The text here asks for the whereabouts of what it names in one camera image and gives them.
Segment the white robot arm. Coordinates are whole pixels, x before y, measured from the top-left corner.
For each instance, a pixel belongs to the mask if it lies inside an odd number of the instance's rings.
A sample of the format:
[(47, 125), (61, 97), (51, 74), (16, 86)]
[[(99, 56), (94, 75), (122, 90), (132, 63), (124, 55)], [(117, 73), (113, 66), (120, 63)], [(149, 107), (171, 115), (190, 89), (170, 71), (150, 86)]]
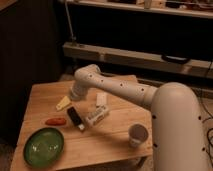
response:
[(191, 88), (177, 82), (154, 87), (105, 77), (95, 64), (76, 70), (74, 79), (69, 91), (73, 101), (98, 88), (151, 112), (154, 171), (209, 171), (201, 109)]

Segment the cream wedge gripper finger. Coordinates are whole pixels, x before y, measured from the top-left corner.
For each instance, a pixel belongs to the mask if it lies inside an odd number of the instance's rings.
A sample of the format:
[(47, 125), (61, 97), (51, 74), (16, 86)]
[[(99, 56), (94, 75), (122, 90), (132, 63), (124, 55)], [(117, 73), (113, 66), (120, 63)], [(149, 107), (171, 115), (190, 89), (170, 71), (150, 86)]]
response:
[(71, 104), (71, 100), (68, 96), (64, 96), (60, 102), (56, 105), (56, 110), (60, 111), (64, 109), (65, 107), (69, 106)]

